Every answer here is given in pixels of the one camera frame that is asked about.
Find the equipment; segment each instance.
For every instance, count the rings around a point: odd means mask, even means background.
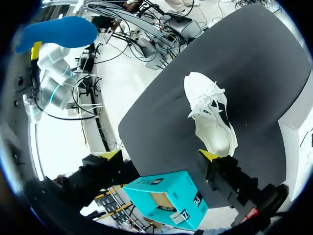
[[[288,187],[284,184],[275,187],[267,185],[263,190],[258,189],[258,179],[250,178],[237,166],[238,161],[231,156],[219,157],[204,150],[199,150],[209,166],[206,180],[227,200],[231,208],[238,211],[232,227],[247,221],[244,234],[256,234],[264,231],[270,225],[270,218],[284,203],[288,196]]]
[[[83,159],[83,166],[70,177],[63,177],[62,182],[55,183],[46,177],[42,184],[79,212],[101,189],[129,184],[138,177],[132,162],[123,162],[122,151],[116,150],[101,156],[89,155]]]

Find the white sneaker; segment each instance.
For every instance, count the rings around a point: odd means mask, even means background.
[[[228,121],[225,89],[198,72],[185,77],[184,89],[196,123],[196,135],[207,150],[220,156],[233,156],[238,146],[233,127]]]

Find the teal cardboard box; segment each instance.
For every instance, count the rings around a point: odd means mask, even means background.
[[[140,177],[124,191],[145,217],[180,229],[196,230],[208,210],[185,170]]]

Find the blue foam pad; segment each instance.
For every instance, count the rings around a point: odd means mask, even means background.
[[[67,16],[26,27],[15,51],[29,51],[35,42],[56,43],[68,48],[83,47],[93,43],[96,37],[97,29],[91,22],[78,16]]]

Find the black table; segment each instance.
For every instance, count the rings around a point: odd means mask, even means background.
[[[186,169],[210,208],[227,206],[204,174],[205,149],[187,118],[184,77],[203,73],[225,88],[238,148],[234,157],[259,186],[286,179],[277,120],[298,97],[310,74],[306,55],[271,12],[252,4],[218,22],[186,48],[149,85],[119,125],[120,137],[141,176]]]

